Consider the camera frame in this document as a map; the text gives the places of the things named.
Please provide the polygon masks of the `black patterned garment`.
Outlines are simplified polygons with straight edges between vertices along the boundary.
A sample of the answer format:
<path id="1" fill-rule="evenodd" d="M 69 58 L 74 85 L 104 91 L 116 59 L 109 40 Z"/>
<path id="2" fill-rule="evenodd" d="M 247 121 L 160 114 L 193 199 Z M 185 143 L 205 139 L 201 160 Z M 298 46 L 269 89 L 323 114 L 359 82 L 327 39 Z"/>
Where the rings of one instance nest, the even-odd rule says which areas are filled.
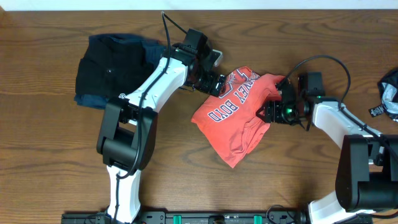
<path id="1" fill-rule="evenodd" d="M 397 122 L 397 68 L 387 72 L 377 83 L 381 104 L 368 109 L 372 117 L 388 115 Z"/>

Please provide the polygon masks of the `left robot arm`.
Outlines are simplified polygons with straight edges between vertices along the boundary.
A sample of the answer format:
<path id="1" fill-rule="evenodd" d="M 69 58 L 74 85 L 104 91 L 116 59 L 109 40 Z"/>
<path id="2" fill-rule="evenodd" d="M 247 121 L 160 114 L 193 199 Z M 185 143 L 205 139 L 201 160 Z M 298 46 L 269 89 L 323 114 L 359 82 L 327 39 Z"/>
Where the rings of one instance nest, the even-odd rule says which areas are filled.
<path id="1" fill-rule="evenodd" d="M 222 57 L 204 33 L 189 29 L 140 87 L 108 101 L 96 147 L 111 181 L 108 223 L 132 223 L 140 212 L 141 172 L 155 148 L 159 111 L 173 92 L 183 85 L 211 96 L 225 91 L 226 77 L 213 71 Z"/>

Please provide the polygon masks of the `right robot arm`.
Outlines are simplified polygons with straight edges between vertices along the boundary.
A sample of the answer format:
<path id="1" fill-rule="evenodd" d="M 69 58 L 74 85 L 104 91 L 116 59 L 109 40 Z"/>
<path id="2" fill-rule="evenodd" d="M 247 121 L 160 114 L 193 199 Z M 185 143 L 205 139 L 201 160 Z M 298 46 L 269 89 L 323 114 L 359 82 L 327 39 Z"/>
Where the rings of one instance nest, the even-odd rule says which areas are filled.
<path id="1" fill-rule="evenodd" d="M 384 135 L 360 121 L 336 98 L 327 97 L 320 72 L 283 80 L 279 100 L 256 111 L 265 123 L 321 129 L 340 148 L 335 189 L 293 216 L 294 223 L 372 223 L 397 210 L 397 136 Z"/>

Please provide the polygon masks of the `red t-shirt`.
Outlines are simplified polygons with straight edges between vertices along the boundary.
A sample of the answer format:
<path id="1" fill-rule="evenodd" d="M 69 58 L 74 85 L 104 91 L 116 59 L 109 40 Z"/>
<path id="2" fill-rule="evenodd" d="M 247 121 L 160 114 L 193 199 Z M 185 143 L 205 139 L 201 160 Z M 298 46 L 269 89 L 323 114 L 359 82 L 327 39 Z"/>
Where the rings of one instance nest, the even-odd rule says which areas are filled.
<path id="1" fill-rule="evenodd" d="M 191 118 L 213 149 L 234 168 L 249 154 L 270 128 L 256 116 L 267 100 L 280 100 L 275 87 L 284 78 L 267 73 L 259 75 L 244 66 L 233 70 L 220 96 L 209 96 Z"/>

